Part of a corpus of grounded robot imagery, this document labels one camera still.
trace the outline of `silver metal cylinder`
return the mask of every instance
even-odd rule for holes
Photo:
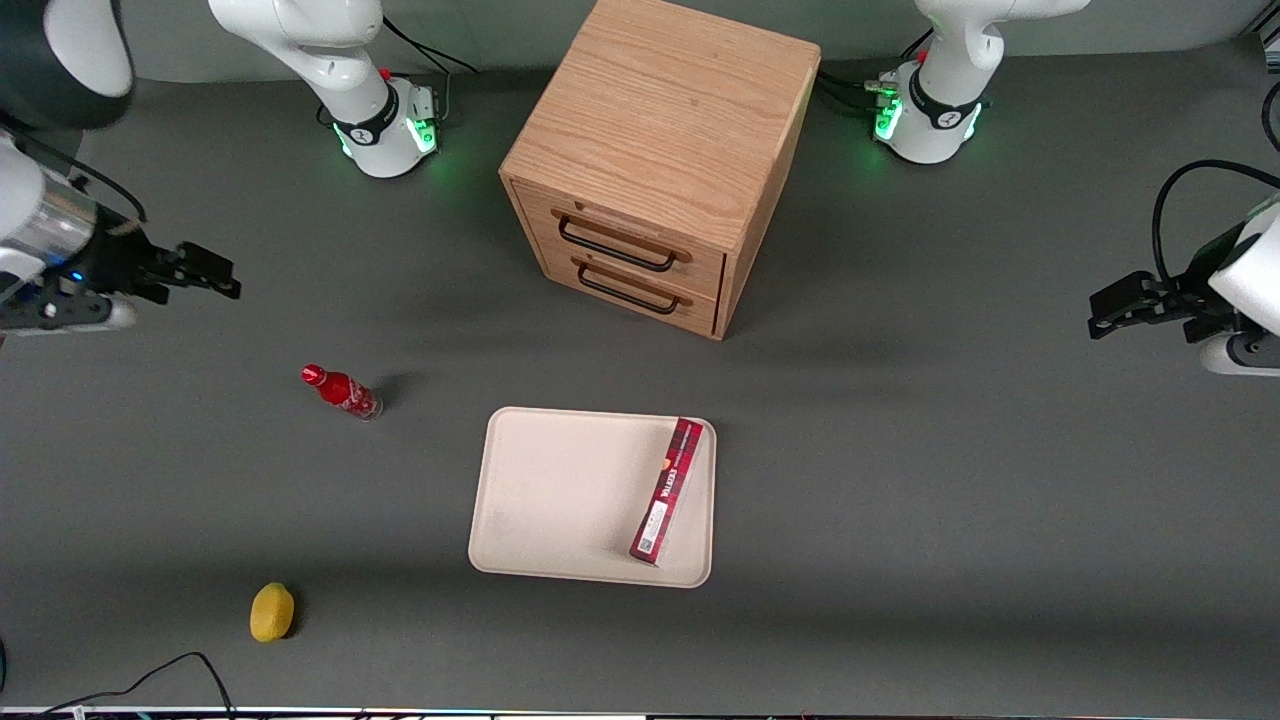
[[[0,240],[54,268],[84,247],[93,234],[97,204],[59,176],[45,170],[45,191],[24,225]]]

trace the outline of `wooden drawer cabinet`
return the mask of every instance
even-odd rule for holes
[[[599,0],[499,170],[547,277],[722,340],[818,60],[660,0]]]

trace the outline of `black metal handle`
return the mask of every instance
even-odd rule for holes
[[[608,255],[609,258],[613,258],[614,260],[622,260],[623,263],[631,263],[632,265],[635,265],[637,268],[644,268],[644,269],[646,269],[649,272],[653,272],[653,273],[666,273],[667,270],[671,269],[671,265],[676,263],[676,254],[671,252],[671,251],[667,252],[667,261],[666,263],[650,263],[649,260],[645,260],[644,258],[636,258],[635,255],[627,255],[626,252],[622,252],[621,250],[614,250],[612,247],[607,247],[604,245],[600,245],[599,242],[591,242],[590,240],[586,240],[585,237],[579,237],[579,236],[568,232],[568,215],[561,215],[561,227],[559,227],[559,231],[561,231],[561,237],[563,237],[568,242],[572,242],[573,245],[577,245],[579,247],[585,247],[588,250],[594,250],[595,252],[599,252],[602,255]]]
[[[586,263],[582,263],[581,265],[577,266],[577,282],[582,283],[584,286],[586,286],[586,287],[589,287],[589,288],[591,288],[594,291],[603,292],[604,295],[608,295],[611,297],[617,297],[618,300],[623,300],[623,301],[630,302],[632,305],[637,305],[640,307],[644,307],[645,310],[648,310],[650,313],[657,313],[658,315],[671,315],[672,313],[676,311],[676,307],[680,306],[680,299],[678,297],[672,297],[671,299],[671,305],[667,305],[666,307],[663,307],[662,305],[654,305],[653,302],[649,302],[646,300],[640,300],[639,297],[634,297],[631,295],[627,295],[627,293],[622,292],[621,290],[613,290],[612,287],[609,287],[607,284],[600,284],[600,283],[598,283],[595,281],[586,279],[586,270],[588,270]]]

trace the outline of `plastic tray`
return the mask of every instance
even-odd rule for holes
[[[630,555],[675,416],[503,407],[489,419],[471,520],[485,573],[696,588],[712,573],[716,429],[705,428],[658,566]]]

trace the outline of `red cardboard box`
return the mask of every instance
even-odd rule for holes
[[[671,527],[671,518],[676,514],[680,489],[685,486],[685,475],[694,462],[694,451],[698,450],[698,438],[701,434],[701,424],[685,418],[676,420],[676,432],[672,433],[671,445],[667,446],[658,487],[653,491],[640,529],[631,541],[631,557],[658,565],[658,552],[667,537],[667,528]]]

